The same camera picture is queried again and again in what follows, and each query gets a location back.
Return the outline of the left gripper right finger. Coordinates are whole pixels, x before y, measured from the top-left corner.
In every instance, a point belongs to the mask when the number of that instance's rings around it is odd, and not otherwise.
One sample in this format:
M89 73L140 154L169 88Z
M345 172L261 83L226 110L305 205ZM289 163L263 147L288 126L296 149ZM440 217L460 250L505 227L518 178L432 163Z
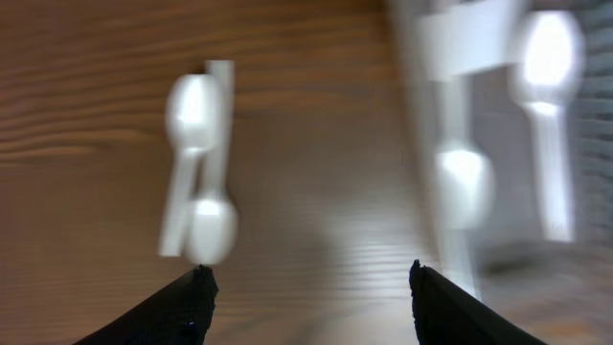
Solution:
M409 284L420 345L545 345L419 261Z

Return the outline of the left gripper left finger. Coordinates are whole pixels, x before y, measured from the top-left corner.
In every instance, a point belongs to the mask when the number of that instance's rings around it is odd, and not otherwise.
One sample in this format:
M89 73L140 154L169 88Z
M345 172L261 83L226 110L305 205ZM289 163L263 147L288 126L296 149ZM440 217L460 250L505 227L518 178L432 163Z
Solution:
M196 266L75 345L203 345L218 292L213 270Z

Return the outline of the white plastic spoon bowl down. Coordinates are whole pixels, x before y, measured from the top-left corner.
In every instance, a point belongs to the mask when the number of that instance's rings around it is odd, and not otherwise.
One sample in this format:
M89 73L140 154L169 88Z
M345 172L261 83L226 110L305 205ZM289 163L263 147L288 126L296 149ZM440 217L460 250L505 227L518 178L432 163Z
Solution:
M203 161L200 186L193 201L191 230L185 244L194 264L216 265L232 249L238 231L238 213L227 194L226 176L234 114L235 64L231 60L207 63L209 74L220 90L218 144Z

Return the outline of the white plastic spoon large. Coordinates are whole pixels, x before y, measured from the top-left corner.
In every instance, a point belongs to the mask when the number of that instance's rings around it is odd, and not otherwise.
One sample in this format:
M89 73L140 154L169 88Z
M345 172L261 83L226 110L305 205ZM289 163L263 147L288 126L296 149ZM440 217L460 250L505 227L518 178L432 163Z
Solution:
M567 109L579 91L584 38L564 10L532 11L511 42L511 97L532 124L537 204L544 238L576 239Z

